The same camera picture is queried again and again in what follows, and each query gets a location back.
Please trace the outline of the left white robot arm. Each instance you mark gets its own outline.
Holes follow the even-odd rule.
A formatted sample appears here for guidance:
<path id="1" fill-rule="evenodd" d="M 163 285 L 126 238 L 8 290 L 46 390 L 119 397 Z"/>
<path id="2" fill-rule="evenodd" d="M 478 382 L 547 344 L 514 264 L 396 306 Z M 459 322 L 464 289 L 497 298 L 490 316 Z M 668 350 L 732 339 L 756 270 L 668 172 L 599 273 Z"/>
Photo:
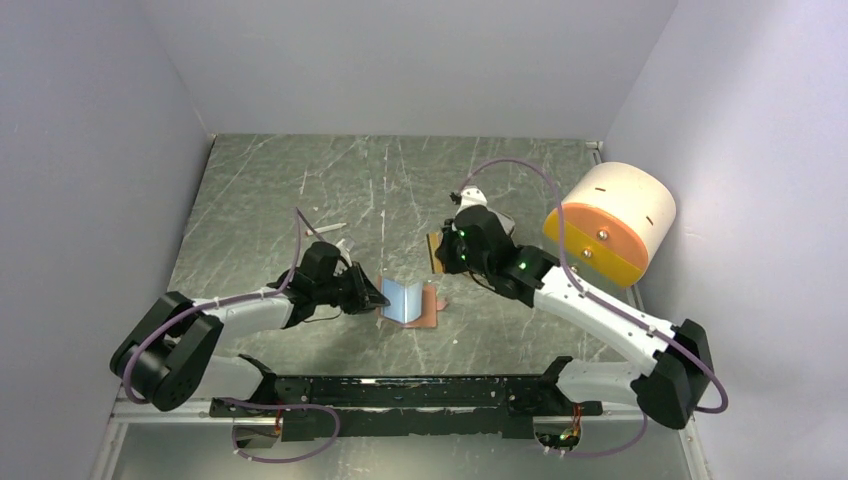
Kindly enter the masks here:
<path id="1" fill-rule="evenodd" d="M 318 241 L 298 265 L 256 291 L 196 300 L 163 294 L 115 350 L 109 369 L 137 404 L 167 412 L 191 398 L 231 398 L 261 416 L 280 401 L 277 374 L 249 355 L 222 356 L 220 345 L 293 328 L 320 306 L 357 315 L 390 303 L 347 251 Z"/>

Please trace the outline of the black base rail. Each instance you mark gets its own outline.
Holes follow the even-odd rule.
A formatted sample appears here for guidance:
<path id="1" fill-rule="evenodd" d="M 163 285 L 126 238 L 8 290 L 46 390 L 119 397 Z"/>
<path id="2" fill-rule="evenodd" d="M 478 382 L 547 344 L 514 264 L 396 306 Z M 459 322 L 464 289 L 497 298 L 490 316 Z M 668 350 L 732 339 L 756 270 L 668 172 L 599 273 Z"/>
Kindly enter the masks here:
<path id="1" fill-rule="evenodd" d="M 573 403 L 550 374 L 480 376 L 280 376 L 264 410 L 211 402 L 213 418 L 280 419 L 285 441 L 342 437 L 498 434 L 531 439 L 534 422 L 598 416 L 598 401 Z"/>

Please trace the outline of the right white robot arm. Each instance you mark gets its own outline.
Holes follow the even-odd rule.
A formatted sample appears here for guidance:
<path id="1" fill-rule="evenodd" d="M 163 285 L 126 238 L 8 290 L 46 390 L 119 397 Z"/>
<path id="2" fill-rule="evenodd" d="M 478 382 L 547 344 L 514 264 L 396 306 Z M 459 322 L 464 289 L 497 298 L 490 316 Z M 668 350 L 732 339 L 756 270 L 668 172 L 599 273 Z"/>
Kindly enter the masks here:
<path id="1" fill-rule="evenodd" d="M 564 270 L 549 252 L 515 244 L 485 206 L 464 208 L 444 222 L 435 257 L 446 273 L 480 276 L 498 295 L 567 320 L 623 357 L 621 363 L 569 363 L 539 389 L 548 412 L 562 414 L 583 402 L 626 404 L 680 430 L 699 411 L 713 373 L 700 324 L 645 314 Z"/>

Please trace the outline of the brown leather card holder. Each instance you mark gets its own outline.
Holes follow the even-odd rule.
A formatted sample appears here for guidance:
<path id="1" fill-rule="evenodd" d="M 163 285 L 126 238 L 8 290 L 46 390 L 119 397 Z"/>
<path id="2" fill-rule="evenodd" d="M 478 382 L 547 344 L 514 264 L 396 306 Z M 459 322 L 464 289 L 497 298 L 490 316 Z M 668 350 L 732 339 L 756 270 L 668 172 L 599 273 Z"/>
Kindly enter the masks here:
<path id="1" fill-rule="evenodd" d="M 405 285 L 380 277 L 378 290 L 389 301 L 377 309 L 378 326 L 388 322 L 404 329 L 433 329 L 438 326 L 439 314 L 448 306 L 447 298 L 428 282 Z"/>

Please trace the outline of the white pen stick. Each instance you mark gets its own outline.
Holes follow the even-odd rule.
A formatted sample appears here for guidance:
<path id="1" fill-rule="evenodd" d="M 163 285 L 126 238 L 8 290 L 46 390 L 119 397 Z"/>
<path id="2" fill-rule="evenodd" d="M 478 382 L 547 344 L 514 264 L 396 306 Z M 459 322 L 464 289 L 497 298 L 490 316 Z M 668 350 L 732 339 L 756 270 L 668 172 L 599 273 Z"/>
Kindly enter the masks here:
<path id="1" fill-rule="evenodd" d="M 347 224 L 342 222 L 342 223 L 334 223 L 334 224 L 331 224 L 331 225 L 325 225 L 325 226 L 315 227 L 315 228 L 308 227 L 306 232 L 305 232 L 305 235 L 306 236 L 318 237 L 318 236 L 321 236 L 325 233 L 330 233 L 330 232 L 333 232 L 333 231 L 340 230 L 340 229 L 342 229 L 346 226 L 347 226 Z"/>

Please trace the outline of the wooden tray with cards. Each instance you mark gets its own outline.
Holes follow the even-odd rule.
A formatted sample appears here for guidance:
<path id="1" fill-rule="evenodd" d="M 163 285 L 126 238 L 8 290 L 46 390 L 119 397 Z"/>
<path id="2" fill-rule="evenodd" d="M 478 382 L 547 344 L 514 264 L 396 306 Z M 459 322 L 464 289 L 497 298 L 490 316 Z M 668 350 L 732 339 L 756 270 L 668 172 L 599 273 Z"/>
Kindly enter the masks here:
<path id="1" fill-rule="evenodd" d="M 516 223 L 512 217 L 509 215 L 503 214 L 499 211 L 494 211 L 496 218 L 498 219 L 500 225 L 502 226 L 505 234 L 512 238 L 515 232 Z"/>

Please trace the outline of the white orange yellow cylinder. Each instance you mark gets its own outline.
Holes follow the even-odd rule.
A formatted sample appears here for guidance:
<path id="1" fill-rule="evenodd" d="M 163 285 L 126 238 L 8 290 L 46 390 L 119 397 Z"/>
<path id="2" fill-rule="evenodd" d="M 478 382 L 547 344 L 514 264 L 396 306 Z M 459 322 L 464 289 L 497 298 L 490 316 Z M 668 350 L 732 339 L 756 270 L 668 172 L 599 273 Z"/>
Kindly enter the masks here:
<path id="1" fill-rule="evenodd" d="M 542 232 L 615 285 L 629 288 L 646 273 L 677 214 L 670 190 L 647 172 L 620 162 L 591 168 L 551 210 Z"/>

